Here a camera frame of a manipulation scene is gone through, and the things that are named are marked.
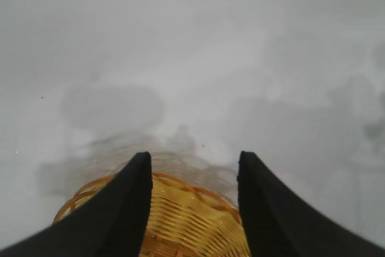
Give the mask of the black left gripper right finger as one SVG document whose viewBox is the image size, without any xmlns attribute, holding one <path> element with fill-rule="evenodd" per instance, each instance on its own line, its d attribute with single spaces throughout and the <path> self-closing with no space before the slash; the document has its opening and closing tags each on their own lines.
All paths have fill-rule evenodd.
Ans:
<svg viewBox="0 0 385 257">
<path fill-rule="evenodd" d="M 252 256 L 384 256 L 321 214 L 253 152 L 239 157 L 238 206 Z"/>
</svg>

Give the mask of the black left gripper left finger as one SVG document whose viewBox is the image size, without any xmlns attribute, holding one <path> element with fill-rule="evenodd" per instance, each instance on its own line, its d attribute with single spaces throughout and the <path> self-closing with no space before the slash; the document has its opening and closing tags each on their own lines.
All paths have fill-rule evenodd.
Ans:
<svg viewBox="0 0 385 257">
<path fill-rule="evenodd" d="M 1 256 L 138 256 L 151 195 L 151 156 L 137 153 L 90 200 Z"/>
</svg>

